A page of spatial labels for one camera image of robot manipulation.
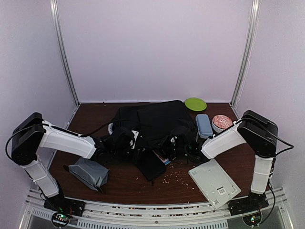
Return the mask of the black student backpack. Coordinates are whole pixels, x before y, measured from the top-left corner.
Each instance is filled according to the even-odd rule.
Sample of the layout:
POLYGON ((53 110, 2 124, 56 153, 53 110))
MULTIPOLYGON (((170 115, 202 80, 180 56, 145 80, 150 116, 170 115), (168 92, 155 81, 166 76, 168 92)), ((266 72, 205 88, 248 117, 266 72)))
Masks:
POLYGON ((179 100, 121 107, 112 123, 112 131, 117 127, 138 131, 143 138, 142 142, 152 149, 161 148, 161 141, 178 126, 198 131, 194 119, 179 100))

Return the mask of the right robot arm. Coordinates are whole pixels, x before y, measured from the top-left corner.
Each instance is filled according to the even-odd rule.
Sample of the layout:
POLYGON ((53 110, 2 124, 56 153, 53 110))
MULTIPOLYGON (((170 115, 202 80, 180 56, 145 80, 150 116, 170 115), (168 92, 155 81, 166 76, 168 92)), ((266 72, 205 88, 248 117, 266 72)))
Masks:
POLYGON ((255 154, 254 173, 250 196, 244 200, 247 210, 255 210, 263 202, 262 195, 273 174, 277 152, 277 142, 287 146, 282 152, 291 150, 294 145, 278 137, 278 127, 271 120, 247 110, 241 119, 234 121, 227 129, 210 136, 204 142, 196 142, 194 134, 187 135, 174 131, 166 140, 172 151, 184 151, 192 160, 201 163, 242 144, 248 144, 255 154))

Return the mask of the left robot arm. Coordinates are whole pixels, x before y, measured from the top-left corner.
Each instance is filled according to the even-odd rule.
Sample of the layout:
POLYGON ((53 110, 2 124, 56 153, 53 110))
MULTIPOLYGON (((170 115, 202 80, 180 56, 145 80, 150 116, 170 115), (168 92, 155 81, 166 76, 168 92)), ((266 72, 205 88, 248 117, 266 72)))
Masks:
POLYGON ((58 212, 64 212, 69 204, 60 193, 60 185, 51 176, 37 155, 38 148, 50 148, 71 153, 85 159, 99 162, 103 154, 113 153, 117 148, 135 149, 139 133, 125 127, 117 127, 105 138, 96 138, 92 134, 78 134, 44 120, 34 112, 17 126, 6 145, 7 157, 21 166, 33 182, 50 198, 50 204, 58 212))

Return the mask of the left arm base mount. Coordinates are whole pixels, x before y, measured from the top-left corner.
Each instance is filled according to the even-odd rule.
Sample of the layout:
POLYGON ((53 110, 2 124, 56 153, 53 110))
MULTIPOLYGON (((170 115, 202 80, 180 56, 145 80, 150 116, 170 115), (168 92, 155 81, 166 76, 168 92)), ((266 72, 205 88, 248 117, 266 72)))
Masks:
POLYGON ((84 212, 85 202, 66 198, 58 181, 57 186, 59 192, 53 197, 47 197, 41 190, 44 196, 44 207, 55 211, 51 216, 51 223, 55 228, 62 229, 66 227, 73 216, 81 217, 84 212))

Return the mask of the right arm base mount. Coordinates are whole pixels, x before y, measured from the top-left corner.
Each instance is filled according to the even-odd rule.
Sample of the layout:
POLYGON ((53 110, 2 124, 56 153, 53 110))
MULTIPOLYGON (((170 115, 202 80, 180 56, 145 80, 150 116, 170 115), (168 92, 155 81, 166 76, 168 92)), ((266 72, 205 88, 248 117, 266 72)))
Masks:
POLYGON ((266 194, 250 192, 247 197, 230 200, 228 207, 231 216, 242 215, 245 225, 250 227, 259 226, 263 222, 262 208, 268 207, 266 194))

